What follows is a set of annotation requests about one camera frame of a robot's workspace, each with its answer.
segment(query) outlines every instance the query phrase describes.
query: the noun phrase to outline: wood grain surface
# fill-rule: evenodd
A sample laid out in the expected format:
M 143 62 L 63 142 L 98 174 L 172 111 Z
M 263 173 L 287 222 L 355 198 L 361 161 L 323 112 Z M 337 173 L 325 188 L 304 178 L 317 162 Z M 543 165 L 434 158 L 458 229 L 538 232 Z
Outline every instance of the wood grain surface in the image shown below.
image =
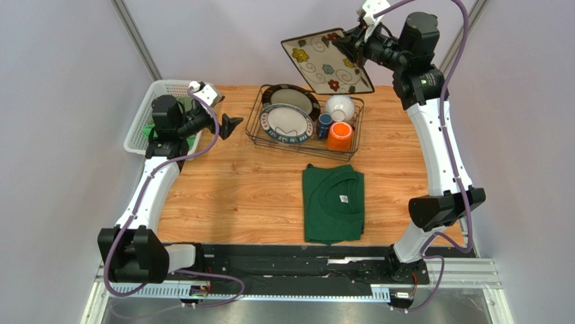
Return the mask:
M 218 86 L 225 95 L 216 112 L 244 123 L 207 154 L 188 161 L 161 214 L 164 242 L 305 244 L 302 171 L 348 164 L 328 158 L 255 146 L 245 127 L 257 86 Z M 427 174 L 416 132 L 390 87 L 359 94 L 365 101 L 358 152 L 349 162 L 365 174 L 365 233 L 347 245 L 390 245 L 410 222 L 408 201 L 427 194 Z M 208 132 L 200 148 L 212 139 Z M 446 231 L 463 244 L 456 224 Z M 448 245 L 437 239 L 436 245 Z

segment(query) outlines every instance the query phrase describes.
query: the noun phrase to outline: dish rack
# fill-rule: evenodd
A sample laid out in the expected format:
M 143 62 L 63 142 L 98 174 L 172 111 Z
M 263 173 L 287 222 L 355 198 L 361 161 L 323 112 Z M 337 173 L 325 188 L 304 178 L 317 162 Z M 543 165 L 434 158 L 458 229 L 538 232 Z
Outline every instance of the dish rack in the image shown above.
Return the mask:
M 356 111 L 354 113 L 354 117 L 352 119 L 351 125 L 354 128 L 354 134 L 352 139 L 352 145 L 348 151 L 335 151 L 330 150 L 327 148 L 327 140 L 318 140 L 317 139 L 317 131 L 314 129 L 314 134 L 312 137 L 303 142 L 298 144 L 291 144 L 291 143 L 284 143 L 278 140 L 271 138 L 261 127 L 260 125 L 260 114 L 263 110 L 262 104 L 262 96 L 264 91 L 272 86 L 271 84 L 264 84 L 260 87 L 258 92 L 258 96 L 254 102 L 254 106 L 250 113 L 250 117 L 248 118 L 248 123 L 246 124 L 246 134 L 248 137 L 253 141 L 255 145 L 259 146 L 267 146 L 273 149 L 280 149 L 284 151 L 291 151 L 297 153 L 304 153 L 307 155 L 314 155 L 317 157 L 327 157 L 330 159 L 337 159 L 342 161 L 349 161 L 352 159 L 354 154 L 358 151 L 359 142 L 361 137 L 361 123 L 363 119 L 363 108 L 364 108 L 364 101 L 359 98 L 351 97 L 354 101 Z M 322 97 L 328 96 L 318 96 L 314 94 L 321 106 L 321 112 L 325 112 L 324 106 L 325 101 Z

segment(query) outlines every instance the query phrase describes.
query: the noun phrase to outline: white basket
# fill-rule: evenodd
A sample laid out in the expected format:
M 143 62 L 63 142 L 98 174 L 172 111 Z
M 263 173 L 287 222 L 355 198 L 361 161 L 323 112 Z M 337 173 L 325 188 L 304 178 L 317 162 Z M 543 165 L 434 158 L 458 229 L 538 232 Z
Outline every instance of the white basket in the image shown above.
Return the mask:
M 175 97 L 188 96 L 188 85 L 191 81 L 185 80 L 158 80 L 150 85 L 146 96 L 138 109 L 136 118 L 130 126 L 130 131 L 124 140 L 124 149 L 130 153 L 139 155 L 146 154 L 148 138 L 142 133 L 142 129 L 153 123 L 152 121 L 152 101 L 162 95 L 172 95 Z M 202 138 L 202 132 L 196 134 L 194 145 L 190 147 L 189 153 L 196 152 L 198 143 Z

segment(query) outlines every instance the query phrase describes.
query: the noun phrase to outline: blue cup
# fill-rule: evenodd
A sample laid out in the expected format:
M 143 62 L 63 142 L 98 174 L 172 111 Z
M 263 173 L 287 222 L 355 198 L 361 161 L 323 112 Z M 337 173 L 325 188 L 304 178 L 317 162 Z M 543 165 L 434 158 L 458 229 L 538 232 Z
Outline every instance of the blue cup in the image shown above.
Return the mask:
M 328 113 L 322 113 L 317 119 L 317 139 L 324 140 L 329 134 L 329 127 L 333 123 L 333 118 Z

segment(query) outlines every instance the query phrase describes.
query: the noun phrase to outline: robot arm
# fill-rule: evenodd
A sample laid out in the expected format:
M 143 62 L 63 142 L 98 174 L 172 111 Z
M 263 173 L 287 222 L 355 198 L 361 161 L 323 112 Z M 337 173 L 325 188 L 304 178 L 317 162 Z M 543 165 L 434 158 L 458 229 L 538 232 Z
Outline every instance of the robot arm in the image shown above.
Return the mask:
M 358 11 L 360 25 L 333 40 L 333 44 L 363 66 L 369 59 L 393 71 L 393 89 L 417 132 L 428 174 L 429 195 L 409 202 L 411 222 L 404 235 L 393 245 L 387 258 L 387 276 L 405 281 L 422 266 L 421 248 L 436 232 L 442 232 L 465 215 L 462 195 L 471 209 L 485 201 L 485 191 L 473 188 L 463 167 L 449 117 L 449 102 L 444 102 L 445 126 L 440 123 L 440 94 L 445 78 L 432 63 L 439 40 L 437 17 L 423 12 L 410 14 L 399 38 L 381 33 L 381 17 L 373 16 L 389 7 L 386 1 L 368 0 Z M 454 177 L 443 132 L 451 146 L 467 191 L 461 192 Z
M 223 96 L 211 84 L 194 81 L 190 83 L 189 89 L 212 107 L 223 100 Z M 184 112 L 183 107 L 180 107 L 175 97 L 171 95 L 156 98 L 152 108 L 155 130 L 148 139 L 142 179 L 129 207 L 118 219 L 115 227 L 102 229 L 98 236 L 102 259 L 106 260 L 120 227 L 134 215 L 131 208 L 136 201 L 140 201 L 137 215 L 121 237 L 118 248 L 112 251 L 113 257 L 108 275 L 114 282 L 159 284 L 165 280 L 168 273 L 175 270 L 188 268 L 197 263 L 200 263 L 198 267 L 202 267 L 203 253 L 196 253 L 196 245 L 201 247 L 199 244 L 164 246 L 155 234 L 167 194 L 179 176 L 183 162 L 173 162 L 164 166 L 153 178 L 149 175 L 162 163 L 186 156 L 189 149 L 187 137 L 204 128 L 214 133 L 214 121 L 211 114 L 198 102 L 192 101 L 192 109 Z M 241 117 L 229 118 L 223 114 L 220 137 L 226 139 L 242 121 Z M 148 182 L 146 190 L 142 193 L 146 182 Z

